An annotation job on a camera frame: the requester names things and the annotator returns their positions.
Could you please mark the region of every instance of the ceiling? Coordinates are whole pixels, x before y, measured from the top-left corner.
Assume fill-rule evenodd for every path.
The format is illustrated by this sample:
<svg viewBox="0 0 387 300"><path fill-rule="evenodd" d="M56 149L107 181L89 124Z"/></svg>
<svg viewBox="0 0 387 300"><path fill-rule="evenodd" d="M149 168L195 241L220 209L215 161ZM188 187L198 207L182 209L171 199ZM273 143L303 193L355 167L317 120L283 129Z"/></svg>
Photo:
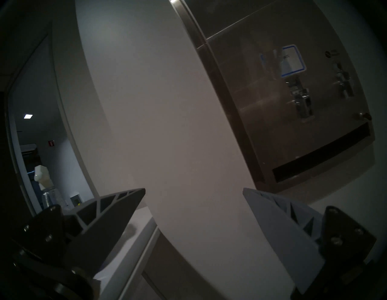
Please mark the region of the ceiling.
<svg viewBox="0 0 387 300"><path fill-rule="evenodd" d="M15 116L19 144L35 143L35 136L61 119L55 72L50 60L50 43L46 38L32 54L9 94ZM33 115L24 119L26 114Z"/></svg>
<svg viewBox="0 0 387 300"><path fill-rule="evenodd" d="M0 0L0 45L19 24L25 14L41 0Z"/></svg>

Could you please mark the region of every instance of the metal trim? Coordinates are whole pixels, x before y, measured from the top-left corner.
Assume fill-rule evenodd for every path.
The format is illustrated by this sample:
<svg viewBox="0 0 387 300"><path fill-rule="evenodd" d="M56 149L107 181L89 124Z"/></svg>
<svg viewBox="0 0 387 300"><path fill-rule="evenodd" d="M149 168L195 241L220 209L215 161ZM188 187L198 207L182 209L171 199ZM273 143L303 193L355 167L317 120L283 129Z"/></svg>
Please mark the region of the metal trim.
<svg viewBox="0 0 387 300"><path fill-rule="evenodd" d="M160 236L160 229L158 226L156 226L156 228L154 229L147 245L145 246L145 249L143 250L136 266L134 267L127 283L125 284L118 300L124 300L124 299L129 299L130 296L133 294L137 284L138 284L138 281L139 281L139 277L144 274L144 268L145 268L145 265L147 264L148 262L148 259L150 257L150 255L152 254L152 251L153 251L153 248L154 246L156 245L156 242Z"/></svg>
<svg viewBox="0 0 387 300"><path fill-rule="evenodd" d="M207 44L200 27L183 0L173 2L172 6L175 8L176 13L182 20L189 37L196 47L196 51L227 116L256 188L267 190L262 168L211 48Z"/></svg>
<svg viewBox="0 0 387 300"><path fill-rule="evenodd" d="M160 297L161 300L167 300L167 298L163 295L163 293L157 288L157 286L153 283L153 281L150 279L148 274L144 271L142 271L141 276L145 279L147 284L154 290L154 292L157 294L157 296Z"/></svg>
<svg viewBox="0 0 387 300"><path fill-rule="evenodd" d="M212 39L217 38L218 36L222 35L223 33L227 32L227 31L229 31L229 30L231 30L233 27L235 27L235 26L237 26L238 24L240 24L243 20L245 20L245 19L247 19L248 17L252 16L252 15L255 14L256 12L260 11L261 9L266 8L266 7L269 6L269 5L272 5L274 2L276 2L276 1L273 1L273 2L271 2L271 3L269 3L269 4L265 5L265 6L261 7L260 9L257 9L256 11L252 12L251 14L248 14L247 16L243 17L242 19L240 19L240 20L234 22L233 24L231 24L231 25L229 25L229 26L223 28L222 30L218 31L217 33L215 33L215 34L213 34L213 35L207 37L206 40L207 40L207 41L210 41L210 40L212 40Z"/></svg>

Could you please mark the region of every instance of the screw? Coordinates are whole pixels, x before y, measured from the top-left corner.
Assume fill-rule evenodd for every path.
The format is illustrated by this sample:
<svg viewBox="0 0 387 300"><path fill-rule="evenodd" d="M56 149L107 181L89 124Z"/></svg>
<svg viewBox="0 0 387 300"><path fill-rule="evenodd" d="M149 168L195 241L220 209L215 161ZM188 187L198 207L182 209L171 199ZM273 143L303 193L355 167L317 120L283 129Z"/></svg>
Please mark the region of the screw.
<svg viewBox="0 0 387 300"><path fill-rule="evenodd" d="M332 237L330 239L333 245L335 246L341 246L342 245L342 239L340 237Z"/></svg>
<svg viewBox="0 0 387 300"><path fill-rule="evenodd" d="M356 232L358 235L363 235L363 234L364 234L364 230L361 229L361 228L356 228L356 229L355 229L355 232Z"/></svg>

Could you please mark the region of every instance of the white object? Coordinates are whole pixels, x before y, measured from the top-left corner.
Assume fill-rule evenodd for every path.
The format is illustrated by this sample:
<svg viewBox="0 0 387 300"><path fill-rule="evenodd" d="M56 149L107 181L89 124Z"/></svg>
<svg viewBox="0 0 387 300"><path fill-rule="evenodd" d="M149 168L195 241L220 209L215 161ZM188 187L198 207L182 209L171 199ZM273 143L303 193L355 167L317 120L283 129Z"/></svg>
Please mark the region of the white object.
<svg viewBox="0 0 387 300"><path fill-rule="evenodd" d="M48 189L54 186L50 179L50 173L48 172L48 169L42 165L35 167L34 180L39 182L40 190Z"/></svg>
<svg viewBox="0 0 387 300"><path fill-rule="evenodd" d="M301 57L296 45L282 47L281 59L281 77L285 78L290 75L304 72L307 67Z"/></svg>
<svg viewBox="0 0 387 300"><path fill-rule="evenodd" d="M99 300L122 299L132 291L159 234L148 207L134 212L103 269L94 276L101 282Z"/></svg>

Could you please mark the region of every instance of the wall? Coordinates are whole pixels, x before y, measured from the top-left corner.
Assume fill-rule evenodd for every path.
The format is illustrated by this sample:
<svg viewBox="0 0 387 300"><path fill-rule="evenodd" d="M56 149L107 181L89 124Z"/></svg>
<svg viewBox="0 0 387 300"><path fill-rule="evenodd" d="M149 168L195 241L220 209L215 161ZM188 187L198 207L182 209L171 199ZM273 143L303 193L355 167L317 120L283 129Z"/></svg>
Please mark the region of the wall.
<svg viewBox="0 0 387 300"><path fill-rule="evenodd" d="M356 18L344 21L350 16L342 2L327 3L332 7L324 12L333 10L332 20L342 28L365 30L340 36L351 45L361 41L359 56L350 55L378 142L368 175L312 206L322 211L337 205L371 230L378 238L376 258L387 233L382 219L387 86L381 84L387 65L366 25ZM1 73L15 72L52 22L62 118L98 193L144 186L163 234L227 298L288 299L292 280L241 194L243 187L253 187L243 157L168 1L76 4L77 16L74 3L64 0L45 2L28 14L1 49ZM360 63L364 52L369 59Z"/></svg>
<svg viewBox="0 0 387 300"><path fill-rule="evenodd" d="M42 164L48 168L52 182L69 207L74 207L70 197L77 194L83 202L94 198L67 138L62 120L51 124L47 131L35 138ZM55 146L50 147L48 141L55 141Z"/></svg>
<svg viewBox="0 0 387 300"><path fill-rule="evenodd" d="M146 202L163 234L226 297L288 298L293 283L241 196L252 181L238 145L167 1L76 4L96 92L127 154L122 163L147 188ZM375 165L312 206L323 212L326 205L336 205L368 228L378 238L369 259L377 259L387 233L385 57L367 25L345 2L319 4L343 41L351 41L344 45L362 80L377 141ZM354 55L359 52L356 43L371 61ZM313 185L303 187L301 192L308 193Z"/></svg>

